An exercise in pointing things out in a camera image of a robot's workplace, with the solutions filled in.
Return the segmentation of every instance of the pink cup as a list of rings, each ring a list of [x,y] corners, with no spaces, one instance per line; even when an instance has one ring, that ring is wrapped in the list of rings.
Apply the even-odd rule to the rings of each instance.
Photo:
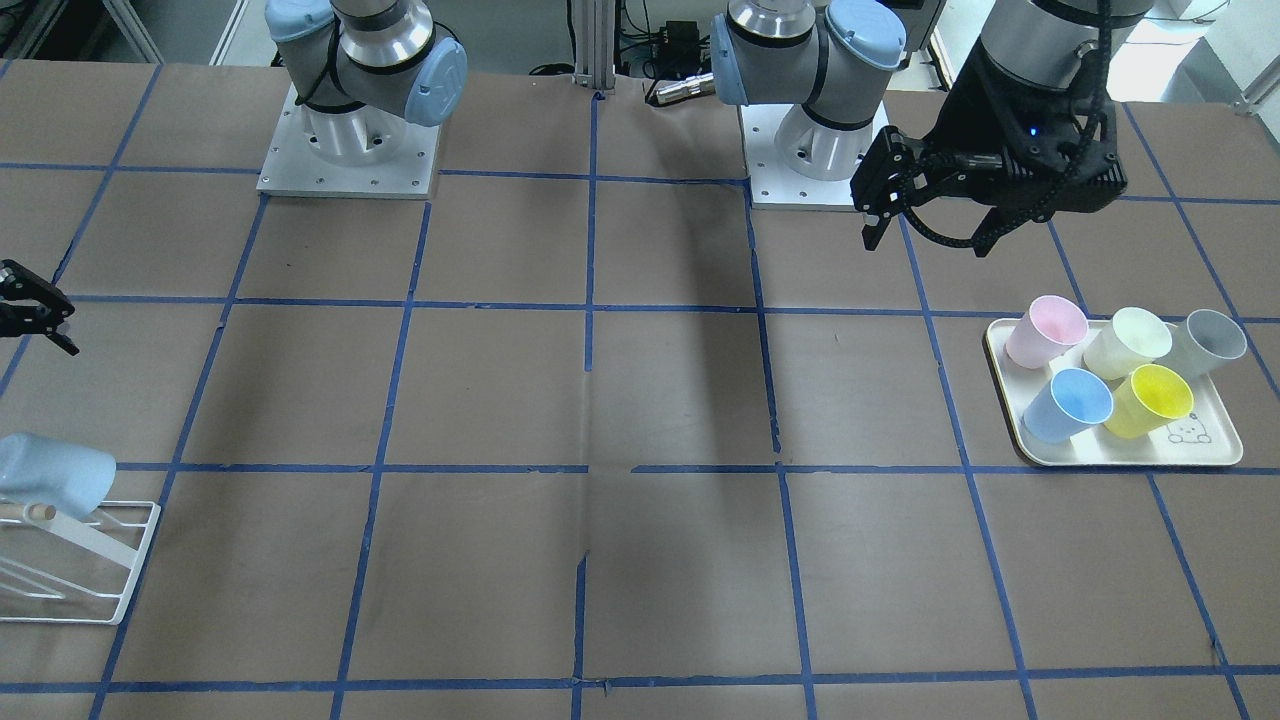
[[[1089,319],[1074,302],[1056,295],[1042,295],[1018,320],[1005,342],[1005,352],[1014,363],[1034,370],[1084,342],[1088,333]]]

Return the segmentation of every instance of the blue joint cap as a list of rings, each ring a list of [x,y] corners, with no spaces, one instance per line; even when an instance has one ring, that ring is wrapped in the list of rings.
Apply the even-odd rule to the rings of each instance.
[[[404,119],[429,128],[442,124],[458,106],[466,83],[467,51],[452,37],[438,41],[404,101]]]
[[[724,15],[712,18],[712,76],[716,78],[716,96],[726,105],[749,105],[742,69],[737,67],[733,36]]]
[[[329,0],[268,0],[266,28],[276,44],[293,42],[333,23]]]
[[[896,70],[906,49],[902,20],[876,0],[831,0],[827,27],[850,53],[882,70]]]

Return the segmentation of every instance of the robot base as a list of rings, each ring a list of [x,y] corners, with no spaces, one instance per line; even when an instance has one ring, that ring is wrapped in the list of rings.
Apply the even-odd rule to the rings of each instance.
[[[792,170],[778,154],[773,137],[791,105],[744,105],[739,108],[742,122],[742,146],[746,168],[751,176],[751,205],[773,210],[838,210],[854,211],[849,179],[818,181]],[[888,124],[884,105],[876,110],[873,132]]]
[[[283,197],[371,197],[428,200],[435,177],[440,128],[404,126],[406,136],[390,159],[374,165],[335,165],[308,146],[303,117],[289,88],[271,147],[257,178],[259,192]]]

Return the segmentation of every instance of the tray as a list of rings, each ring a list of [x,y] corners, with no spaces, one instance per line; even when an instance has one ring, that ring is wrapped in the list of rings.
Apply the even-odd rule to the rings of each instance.
[[[1005,341],[1014,332],[1016,318],[991,323],[983,345],[991,361],[1000,391],[1001,405],[1021,454],[1037,465],[1179,465],[1225,466],[1234,465],[1244,456],[1240,436],[1231,424],[1213,380],[1203,375],[1188,384],[1196,397],[1196,411],[1190,416],[1152,430],[1146,437],[1123,439],[1102,425],[1084,430],[1062,443],[1047,443],[1027,432],[1021,416],[1036,395],[1048,383],[1053,373],[1066,368],[1083,368],[1084,348],[1106,327],[1107,320],[1089,320],[1089,334],[1084,342],[1056,357],[1047,368],[1028,370],[1016,365],[1005,354]],[[1108,382],[1111,389],[1121,380]]]

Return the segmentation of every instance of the gray cup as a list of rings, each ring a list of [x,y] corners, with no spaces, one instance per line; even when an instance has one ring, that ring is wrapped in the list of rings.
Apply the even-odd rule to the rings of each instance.
[[[1249,341],[1235,320],[1216,310],[1196,310],[1174,331],[1174,348],[1156,364],[1190,380],[1248,351]]]

